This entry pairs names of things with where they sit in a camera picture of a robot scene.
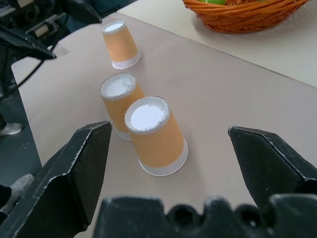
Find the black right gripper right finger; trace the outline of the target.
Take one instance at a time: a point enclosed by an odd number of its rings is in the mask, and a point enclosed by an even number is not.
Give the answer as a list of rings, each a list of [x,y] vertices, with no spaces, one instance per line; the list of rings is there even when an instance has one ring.
[[[275,133],[228,129],[245,185],[258,208],[274,194],[317,195],[317,168]]]

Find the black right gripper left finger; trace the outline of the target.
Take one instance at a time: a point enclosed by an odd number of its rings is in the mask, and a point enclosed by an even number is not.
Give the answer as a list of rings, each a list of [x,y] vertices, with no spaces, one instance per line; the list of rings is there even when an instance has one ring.
[[[111,132],[109,121],[76,130],[0,225],[0,238],[74,238],[86,231],[103,186]]]

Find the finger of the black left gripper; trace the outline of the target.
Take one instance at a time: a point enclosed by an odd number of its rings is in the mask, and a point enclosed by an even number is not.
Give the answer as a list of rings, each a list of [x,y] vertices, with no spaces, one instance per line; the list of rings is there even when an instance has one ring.
[[[41,42],[25,32],[9,29],[0,25],[0,44],[16,50],[24,57],[32,57],[38,60],[52,60],[56,55],[48,50]]]
[[[65,0],[64,10],[75,20],[86,24],[102,23],[99,14],[83,0]]]

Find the clear tape piece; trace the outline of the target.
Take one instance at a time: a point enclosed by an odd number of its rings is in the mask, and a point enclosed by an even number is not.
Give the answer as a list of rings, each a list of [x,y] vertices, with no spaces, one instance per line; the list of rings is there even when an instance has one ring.
[[[57,57],[61,57],[64,56],[66,54],[69,53],[69,50],[66,49],[65,47],[63,47],[62,45],[57,45],[54,50],[53,53],[57,56]]]

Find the white sneaker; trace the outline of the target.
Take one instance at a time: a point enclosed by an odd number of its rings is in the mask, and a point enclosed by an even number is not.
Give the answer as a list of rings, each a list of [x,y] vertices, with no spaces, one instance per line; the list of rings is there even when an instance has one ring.
[[[0,129],[0,137],[17,135],[23,130],[23,128],[24,125],[20,123],[7,123],[2,129]]]
[[[23,196],[34,180],[32,174],[26,174],[10,186],[0,185],[0,216],[7,216],[14,205]]]

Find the orange ribbed paper cup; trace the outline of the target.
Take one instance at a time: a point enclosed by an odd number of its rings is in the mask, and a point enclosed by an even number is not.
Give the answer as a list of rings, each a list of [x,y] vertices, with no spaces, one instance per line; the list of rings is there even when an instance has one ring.
[[[134,102],[145,97],[135,77],[126,72],[108,77],[100,86],[100,95],[117,134],[130,141],[125,113]]]
[[[114,68],[127,69],[140,61],[141,53],[123,20],[106,23],[101,32]]]
[[[137,100],[124,122],[144,171],[163,177],[185,164],[188,144],[166,100],[155,96]]]

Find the orange wicker basket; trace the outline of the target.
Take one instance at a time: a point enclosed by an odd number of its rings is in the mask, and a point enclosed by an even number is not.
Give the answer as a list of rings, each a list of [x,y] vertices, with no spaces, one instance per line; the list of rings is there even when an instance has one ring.
[[[310,0],[224,0],[225,4],[182,1],[214,32],[251,33],[280,24]]]

